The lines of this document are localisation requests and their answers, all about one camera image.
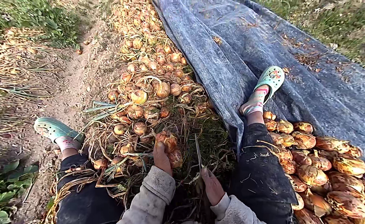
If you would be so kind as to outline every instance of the person's right hand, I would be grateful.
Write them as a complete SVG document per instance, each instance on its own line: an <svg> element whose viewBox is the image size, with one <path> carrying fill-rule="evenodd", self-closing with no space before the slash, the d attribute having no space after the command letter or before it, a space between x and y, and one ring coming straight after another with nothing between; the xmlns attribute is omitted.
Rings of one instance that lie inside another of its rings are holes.
<svg viewBox="0 0 365 224"><path fill-rule="evenodd" d="M210 204L212 206L216 206L223 198L225 191L221 186L220 182L217 180L217 177L208 170L206 167L203 167L200 171L200 175L202 176L203 181L206 185L206 195L209 198Z"/></svg>

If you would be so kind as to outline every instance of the green plant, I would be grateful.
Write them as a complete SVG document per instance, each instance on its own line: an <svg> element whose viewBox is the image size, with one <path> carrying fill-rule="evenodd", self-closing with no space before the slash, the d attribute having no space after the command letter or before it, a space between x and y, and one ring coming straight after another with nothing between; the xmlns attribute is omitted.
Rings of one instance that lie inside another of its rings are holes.
<svg viewBox="0 0 365 224"><path fill-rule="evenodd" d="M76 46L78 17L47 0L0 0L0 39L9 27L39 28L53 46Z"/></svg>
<svg viewBox="0 0 365 224"><path fill-rule="evenodd" d="M32 184L33 173L38 166L30 165L20 167L20 161L16 160L5 165L0 171L0 224L10 223L10 200L20 197Z"/></svg>

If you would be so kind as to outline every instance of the person's left hand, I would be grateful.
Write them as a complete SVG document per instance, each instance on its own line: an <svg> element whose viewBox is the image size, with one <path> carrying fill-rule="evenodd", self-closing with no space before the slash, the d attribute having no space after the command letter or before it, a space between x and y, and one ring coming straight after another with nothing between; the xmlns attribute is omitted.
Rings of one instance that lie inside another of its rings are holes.
<svg viewBox="0 0 365 224"><path fill-rule="evenodd" d="M160 141L156 142L155 147L153 148L153 160L155 161L155 166L165 171L170 176L173 176L170 161L165 153L165 145Z"/></svg>

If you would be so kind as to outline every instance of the gray tarp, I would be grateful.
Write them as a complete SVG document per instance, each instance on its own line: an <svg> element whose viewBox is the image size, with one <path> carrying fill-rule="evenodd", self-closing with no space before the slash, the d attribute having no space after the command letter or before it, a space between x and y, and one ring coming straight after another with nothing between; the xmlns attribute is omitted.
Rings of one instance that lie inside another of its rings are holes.
<svg viewBox="0 0 365 224"><path fill-rule="evenodd" d="M308 121L315 135L350 140L365 160L365 69L251 1L154 0L167 35L194 67L238 153L238 108L270 65L288 68L266 109ZM218 45L213 38L220 38Z"/></svg>

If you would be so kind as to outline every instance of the pink sock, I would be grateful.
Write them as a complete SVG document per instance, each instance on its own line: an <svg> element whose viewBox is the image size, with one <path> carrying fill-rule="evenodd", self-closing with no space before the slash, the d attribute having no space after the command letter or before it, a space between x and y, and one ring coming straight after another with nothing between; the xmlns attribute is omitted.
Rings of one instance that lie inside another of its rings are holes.
<svg viewBox="0 0 365 224"><path fill-rule="evenodd" d="M61 152L63 152L67 148L74 148L76 150L79 150L81 148L80 142L73 140L73 138L69 136L61 136L57 138L55 142L59 145Z"/></svg>

